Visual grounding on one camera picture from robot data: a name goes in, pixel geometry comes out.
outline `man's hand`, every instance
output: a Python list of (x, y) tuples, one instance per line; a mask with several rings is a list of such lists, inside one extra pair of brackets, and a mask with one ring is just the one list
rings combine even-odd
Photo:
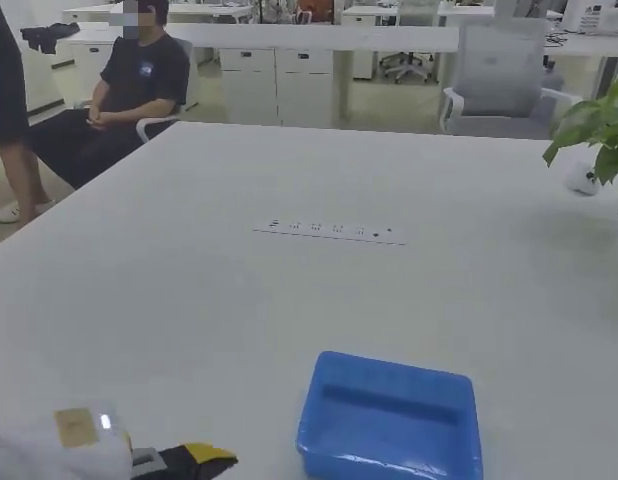
[(91, 115), (91, 109), (89, 110), (89, 118), (87, 123), (96, 130), (105, 130), (109, 125), (116, 121), (117, 114), (112, 112), (100, 112), (98, 116), (93, 119)]
[(100, 118), (100, 108), (95, 105), (91, 105), (89, 107), (89, 120), (93, 123), (98, 123), (98, 119)]

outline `man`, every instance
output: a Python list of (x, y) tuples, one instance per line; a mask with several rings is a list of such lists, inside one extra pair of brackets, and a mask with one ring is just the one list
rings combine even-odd
[[(136, 124), (184, 105), (189, 59), (165, 32), (168, 0), (125, 0), (125, 26), (101, 73), (89, 109), (65, 110), (31, 128), (29, 145), (60, 178), (78, 189), (142, 145)], [(150, 136), (168, 125), (151, 125)]]
[(28, 128), (20, 49), (0, 8), (0, 158), (17, 201), (14, 221), (22, 225), (51, 205), (40, 182), (38, 160), (25, 144)]

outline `green plant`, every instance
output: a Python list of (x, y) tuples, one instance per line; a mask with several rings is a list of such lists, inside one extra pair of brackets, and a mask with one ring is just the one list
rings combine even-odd
[(544, 153), (551, 166), (558, 151), (579, 143), (600, 145), (593, 173), (603, 185), (618, 175), (618, 81), (606, 97), (585, 100), (571, 107), (552, 132), (553, 142)]

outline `person's leg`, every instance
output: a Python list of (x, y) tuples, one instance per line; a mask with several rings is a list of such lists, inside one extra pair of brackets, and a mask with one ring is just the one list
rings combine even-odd
[(87, 145), (74, 162), (71, 185), (78, 189), (142, 146), (134, 125), (117, 126)]
[(37, 181), (35, 172), (28, 168), (25, 143), (28, 128), (22, 61), (13, 58), (0, 67), (0, 158), (20, 206), (23, 224), (36, 217), (33, 189)]
[(32, 151), (74, 188), (75, 167), (81, 150), (103, 135), (87, 124), (88, 116), (87, 110), (65, 110), (34, 125), (29, 133)]
[(23, 225), (36, 218), (36, 202), (33, 194), (35, 180), (27, 164), (29, 153), (22, 141), (0, 145), (0, 159), (18, 202), (20, 223)]
[(42, 185), (42, 177), (40, 177), (40, 166), (38, 165), (38, 158), (31, 151), (27, 150), (26, 155), (27, 168), (31, 172), (31, 179), (33, 181), (33, 200), (36, 205), (44, 205), (51, 202), (49, 195), (45, 191), (45, 187)]

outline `white shoe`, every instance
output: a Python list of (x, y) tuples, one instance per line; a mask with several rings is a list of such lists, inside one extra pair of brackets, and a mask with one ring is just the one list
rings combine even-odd
[[(51, 200), (47, 203), (36, 205), (36, 212), (38, 212), (38, 215), (42, 215), (55, 204), (56, 202)], [(18, 206), (18, 202), (11, 202), (9, 205), (5, 205), (0, 209), (0, 223), (18, 223), (19, 221), (20, 207)]]

